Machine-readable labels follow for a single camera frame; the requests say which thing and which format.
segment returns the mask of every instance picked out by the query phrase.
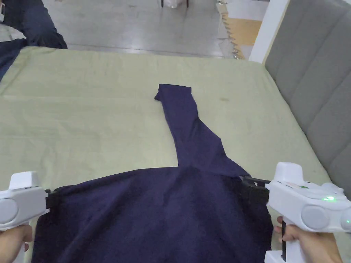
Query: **concrete floor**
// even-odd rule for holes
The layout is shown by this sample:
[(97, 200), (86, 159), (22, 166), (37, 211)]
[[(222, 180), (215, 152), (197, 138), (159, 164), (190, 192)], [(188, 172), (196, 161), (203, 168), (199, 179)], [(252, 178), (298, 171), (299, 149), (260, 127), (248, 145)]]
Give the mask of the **concrete floor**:
[(43, 2), (70, 49), (223, 57), (216, 0), (177, 9), (161, 8), (161, 0)]

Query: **bed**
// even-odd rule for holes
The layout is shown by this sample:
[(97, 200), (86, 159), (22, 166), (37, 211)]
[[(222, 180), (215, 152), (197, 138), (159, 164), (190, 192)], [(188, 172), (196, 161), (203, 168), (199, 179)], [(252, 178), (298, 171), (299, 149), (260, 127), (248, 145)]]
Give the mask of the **bed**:
[[(309, 3), (307, 11), (299, 8), (302, 2)], [(351, 8), (335, 2), (336, 13), (326, 14), (335, 21), (328, 34), (320, 30), (315, 41), (306, 42), (308, 31), (315, 31), (303, 30), (315, 19), (311, 10), (325, 12), (330, 1), (291, 0), (266, 65), (23, 49), (0, 83), (1, 190), (11, 174), (26, 170), (38, 171), (42, 185), (55, 189), (124, 171), (177, 166), (162, 106), (154, 100), (158, 84), (170, 83), (192, 87), (199, 117), (222, 139), (228, 157), (251, 176), (271, 180), (278, 162), (294, 162), (307, 180), (322, 184), (332, 179), (350, 198), (345, 173), (351, 156), (350, 89), (343, 87), (351, 85)], [(332, 47), (333, 54), (327, 52)], [(320, 104), (318, 98), (331, 94), (337, 98), (326, 107)], [(313, 111), (322, 114), (317, 127), (305, 118)], [(333, 156), (327, 154), (331, 146), (323, 148), (322, 142), (336, 142)], [(274, 220), (277, 214), (271, 212)], [(337, 234), (337, 240), (348, 262), (351, 238)]]

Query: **shirt sleeve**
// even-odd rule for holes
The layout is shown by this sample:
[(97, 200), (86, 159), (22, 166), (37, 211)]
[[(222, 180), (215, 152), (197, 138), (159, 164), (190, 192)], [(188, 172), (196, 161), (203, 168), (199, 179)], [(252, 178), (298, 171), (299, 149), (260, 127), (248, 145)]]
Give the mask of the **shirt sleeve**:
[(160, 84), (155, 99), (162, 103), (179, 166), (193, 166), (231, 177), (249, 175), (227, 157), (221, 139), (199, 119), (190, 87)]

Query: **white wall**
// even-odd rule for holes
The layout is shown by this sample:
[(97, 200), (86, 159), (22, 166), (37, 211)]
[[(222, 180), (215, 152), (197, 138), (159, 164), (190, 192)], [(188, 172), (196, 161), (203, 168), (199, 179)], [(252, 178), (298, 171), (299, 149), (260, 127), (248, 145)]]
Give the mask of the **white wall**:
[(272, 47), (290, 0), (271, 0), (249, 60), (264, 63)]

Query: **hand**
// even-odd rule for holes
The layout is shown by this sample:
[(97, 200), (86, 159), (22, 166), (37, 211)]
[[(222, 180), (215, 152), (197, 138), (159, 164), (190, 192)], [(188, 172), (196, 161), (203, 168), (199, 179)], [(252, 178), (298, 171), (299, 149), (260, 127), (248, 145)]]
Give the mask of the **hand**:
[[(24, 242), (32, 242), (33, 232), (29, 225), (21, 225), (19, 227), (0, 232), (0, 263), (12, 263)], [(29, 245), (25, 244), (25, 251), (29, 249)]]
[[(278, 223), (282, 223), (283, 217), (278, 217)], [(274, 231), (282, 232), (281, 227), (275, 227)], [(342, 263), (342, 259), (336, 245), (334, 234), (313, 233), (303, 231), (295, 225), (287, 225), (285, 235), (280, 242), (299, 240), (300, 246), (310, 263)]]

